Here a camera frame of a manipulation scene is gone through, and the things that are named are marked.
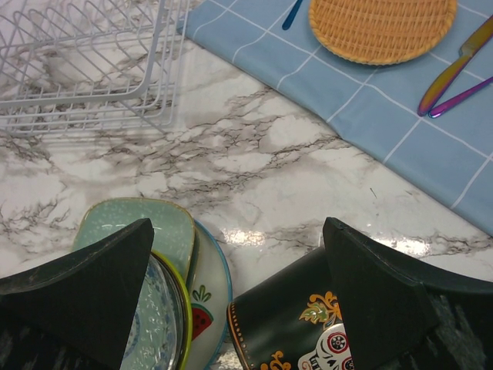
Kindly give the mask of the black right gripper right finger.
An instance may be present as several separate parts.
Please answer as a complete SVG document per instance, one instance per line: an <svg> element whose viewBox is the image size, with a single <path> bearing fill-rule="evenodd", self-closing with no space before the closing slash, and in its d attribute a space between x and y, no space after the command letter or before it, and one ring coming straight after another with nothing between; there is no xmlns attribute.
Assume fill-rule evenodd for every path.
<svg viewBox="0 0 493 370"><path fill-rule="evenodd" d="M335 217L324 246L357 369L490 369L492 283L384 246Z"/></svg>

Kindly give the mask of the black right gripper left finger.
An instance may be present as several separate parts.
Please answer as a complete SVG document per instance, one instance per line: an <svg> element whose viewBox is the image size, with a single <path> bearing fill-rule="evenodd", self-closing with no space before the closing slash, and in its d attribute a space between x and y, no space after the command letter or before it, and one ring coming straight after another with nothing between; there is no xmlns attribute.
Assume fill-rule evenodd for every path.
<svg viewBox="0 0 493 370"><path fill-rule="evenodd" d="M118 369L154 231L139 219L63 257L1 279L3 369Z"/></svg>

